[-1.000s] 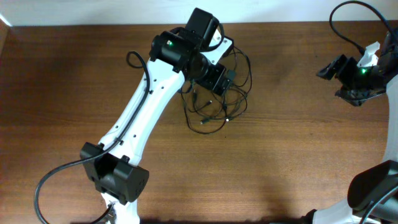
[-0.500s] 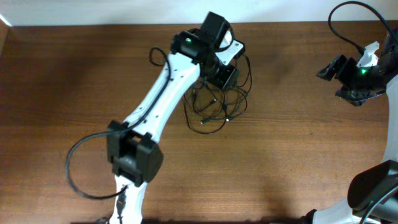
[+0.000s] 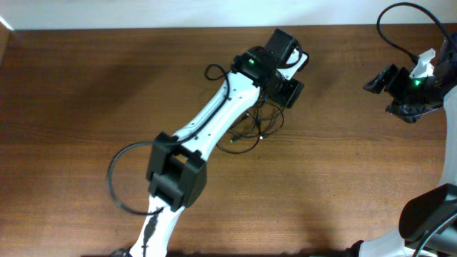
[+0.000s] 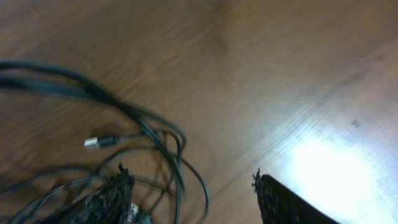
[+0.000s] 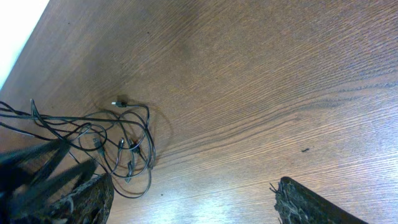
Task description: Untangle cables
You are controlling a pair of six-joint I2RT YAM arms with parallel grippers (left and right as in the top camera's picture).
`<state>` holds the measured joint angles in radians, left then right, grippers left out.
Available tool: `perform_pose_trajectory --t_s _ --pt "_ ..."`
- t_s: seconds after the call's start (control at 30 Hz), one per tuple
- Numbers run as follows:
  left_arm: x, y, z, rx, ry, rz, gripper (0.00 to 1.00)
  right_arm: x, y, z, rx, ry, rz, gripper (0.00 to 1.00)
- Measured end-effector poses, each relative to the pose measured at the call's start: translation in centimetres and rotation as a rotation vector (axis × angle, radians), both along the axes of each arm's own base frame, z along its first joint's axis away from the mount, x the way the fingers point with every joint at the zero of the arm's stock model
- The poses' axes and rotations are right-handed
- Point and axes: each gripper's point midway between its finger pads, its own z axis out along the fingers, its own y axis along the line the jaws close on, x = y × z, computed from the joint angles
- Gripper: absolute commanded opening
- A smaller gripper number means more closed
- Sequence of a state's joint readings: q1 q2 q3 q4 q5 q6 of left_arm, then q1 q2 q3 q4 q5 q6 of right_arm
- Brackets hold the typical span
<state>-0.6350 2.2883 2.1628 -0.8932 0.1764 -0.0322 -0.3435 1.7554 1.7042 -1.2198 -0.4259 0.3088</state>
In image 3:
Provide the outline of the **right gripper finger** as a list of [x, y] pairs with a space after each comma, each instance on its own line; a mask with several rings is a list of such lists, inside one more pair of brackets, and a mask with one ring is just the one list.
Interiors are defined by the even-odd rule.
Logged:
[[398, 71], [395, 64], [391, 64], [379, 73], [374, 79], [363, 86], [363, 89], [373, 94], [380, 94], [382, 90], [393, 80]]
[[393, 101], [386, 107], [386, 112], [393, 114], [408, 124], [414, 124], [417, 122], [424, 111], [424, 106], [400, 104], [396, 101]]

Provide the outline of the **black USB cable long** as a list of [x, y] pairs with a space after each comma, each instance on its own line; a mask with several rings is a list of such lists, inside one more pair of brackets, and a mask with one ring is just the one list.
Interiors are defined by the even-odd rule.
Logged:
[[285, 107], [269, 100], [267, 96], [260, 96], [257, 102], [237, 118], [229, 127], [227, 134], [230, 136], [228, 142], [235, 144], [241, 140], [253, 140], [253, 144], [243, 150], [231, 150], [221, 143], [216, 147], [228, 154], [240, 155], [254, 150], [258, 144], [277, 133], [285, 123]]

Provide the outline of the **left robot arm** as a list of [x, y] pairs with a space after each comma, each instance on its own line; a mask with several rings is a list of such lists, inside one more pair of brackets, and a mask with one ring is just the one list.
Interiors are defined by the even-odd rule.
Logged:
[[[114, 203], [134, 215], [145, 216], [140, 235], [128, 248], [112, 256], [165, 256], [181, 213], [194, 204], [206, 186], [206, 162], [220, 139], [252, 138], [256, 142], [280, 129], [283, 112], [293, 106], [304, 85], [294, 79], [308, 63], [300, 43], [276, 29], [265, 46], [254, 46], [232, 61], [228, 70], [216, 64], [221, 88], [188, 124], [169, 136], [161, 132], [153, 141], [122, 148], [107, 171], [107, 186]], [[129, 208], [117, 197], [112, 183], [114, 165], [127, 151], [149, 146], [146, 172], [149, 182], [147, 211]]]

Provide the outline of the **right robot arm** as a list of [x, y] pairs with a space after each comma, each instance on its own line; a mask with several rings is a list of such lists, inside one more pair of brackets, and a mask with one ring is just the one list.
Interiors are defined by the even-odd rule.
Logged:
[[401, 166], [394, 165], [380, 174], [387, 180], [385, 185], [378, 185], [375, 176], [371, 176], [361, 196], [373, 191], [390, 199], [411, 188], [414, 181], [434, 187], [406, 203], [394, 229], [376, 239], [353, 244], [348, 249], [350, 256], [456, 255], [456, 36], [445, 38], [439, 55], [430, 49], [414, 56], [413, 61], [412, 71], [390, 65], [363, 88], [373, 94], [388, 92], [393, 100], [386, 112], [408, 124], [430, 112], [445, 111], [443, 170], [425, 174], [423, 165], [432, 151], [425, 146], [416, 150], [405, 146], [399, 153], [418, 164], [415, 171], [403, 173]]

